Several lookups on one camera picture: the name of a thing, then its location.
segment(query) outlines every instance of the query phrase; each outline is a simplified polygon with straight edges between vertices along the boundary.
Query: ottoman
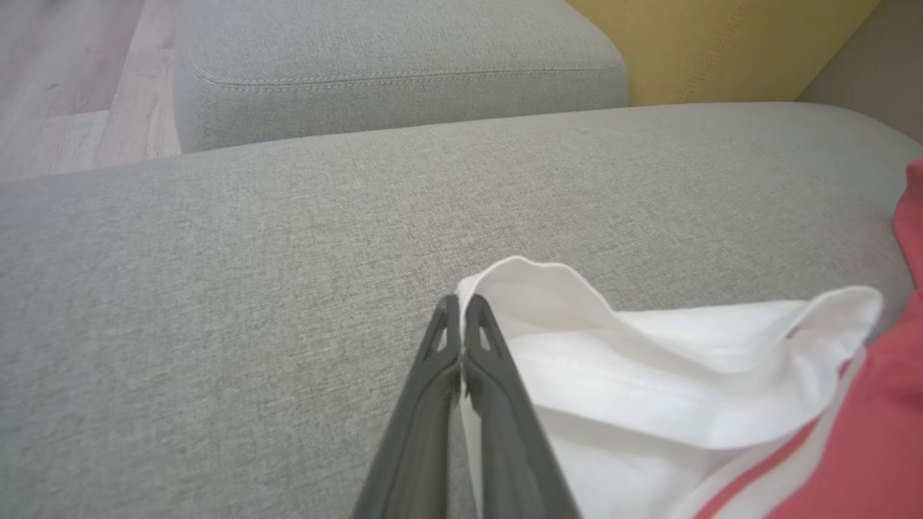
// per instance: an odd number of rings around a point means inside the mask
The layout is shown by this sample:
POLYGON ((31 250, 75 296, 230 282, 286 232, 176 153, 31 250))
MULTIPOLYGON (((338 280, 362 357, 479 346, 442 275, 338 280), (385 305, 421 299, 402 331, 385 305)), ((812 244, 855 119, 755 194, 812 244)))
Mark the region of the ottoman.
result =
POLYGON ((564 0, 185 0, 183 152, 628 105, 616 47, 564 0))
MULTIPOLYGON (((433 305, 512 254, 616 309, 869 284, 886 327, 920 156, 839 108, 693 104, 0 186, 0 516, 347 516, 433 305)), ((451 511, 471 517, 461 459, 451 511)))

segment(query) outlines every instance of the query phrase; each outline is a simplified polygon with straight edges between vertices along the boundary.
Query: gray cushion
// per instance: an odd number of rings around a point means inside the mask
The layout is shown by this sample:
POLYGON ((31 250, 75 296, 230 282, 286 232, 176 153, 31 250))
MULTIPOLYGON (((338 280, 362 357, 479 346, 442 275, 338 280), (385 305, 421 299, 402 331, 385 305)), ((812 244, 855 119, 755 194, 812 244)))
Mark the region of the gray cushion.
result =
POLYGON ((628 104, 564 0, 185 0, 183 151, 628 104))
POLYGON ((622 309, 870 284, 889 324, 919 156, 839 108, 703 104, 2 186, 0 516, 344 517, 433 305, 511 254, 622 309))

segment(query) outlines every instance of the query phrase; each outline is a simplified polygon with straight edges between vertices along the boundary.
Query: gray upholstery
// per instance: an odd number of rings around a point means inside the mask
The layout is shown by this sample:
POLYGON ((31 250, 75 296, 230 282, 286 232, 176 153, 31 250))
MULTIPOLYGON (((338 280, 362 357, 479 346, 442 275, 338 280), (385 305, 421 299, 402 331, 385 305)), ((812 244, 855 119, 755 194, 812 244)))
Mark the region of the gray upholstery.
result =
POLYGON ((919 156, 839 108, 703 104, 1 186, 0 516, 346 516, 433 305, 511 254, 622 309, 870 284, 887 325, 919 156))
POLYGON ((628 104, 615 46, 564 0, 185 0, 183 151, 628 104))

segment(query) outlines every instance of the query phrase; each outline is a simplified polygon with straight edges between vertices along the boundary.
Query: gray fabric surface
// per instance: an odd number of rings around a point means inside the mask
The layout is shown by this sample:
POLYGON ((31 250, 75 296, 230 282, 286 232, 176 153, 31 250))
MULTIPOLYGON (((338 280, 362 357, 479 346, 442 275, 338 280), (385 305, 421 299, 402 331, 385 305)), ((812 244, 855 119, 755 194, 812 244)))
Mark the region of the gray fabric surface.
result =
POLYGON ((564 0, 186 0, 183 151, 628 104, 618 50, 564 0))
POLYGON ((1 186, 0 516, 344 517, 433 305, 511 254, 620 309, 870 284, 889 324, 919 156, 838 108, 705 104, 1 186))

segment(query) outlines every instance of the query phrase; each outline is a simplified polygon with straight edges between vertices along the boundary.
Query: red and white garment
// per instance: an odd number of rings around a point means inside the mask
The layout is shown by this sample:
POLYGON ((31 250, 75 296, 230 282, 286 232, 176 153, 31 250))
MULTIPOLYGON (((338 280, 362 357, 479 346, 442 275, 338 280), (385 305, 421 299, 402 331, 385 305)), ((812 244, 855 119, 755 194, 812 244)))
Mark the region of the red and white garment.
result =
MULTIPOLYGON (((923 278, 923 161, 895 216, 923 278)), ((923 297, 868 352, 881 295, 613 310, 566 265, 504 259, 490 302, 586 519, 923 517, 923 297)), ((480 505, 477 414, 462 399, 480 505)))

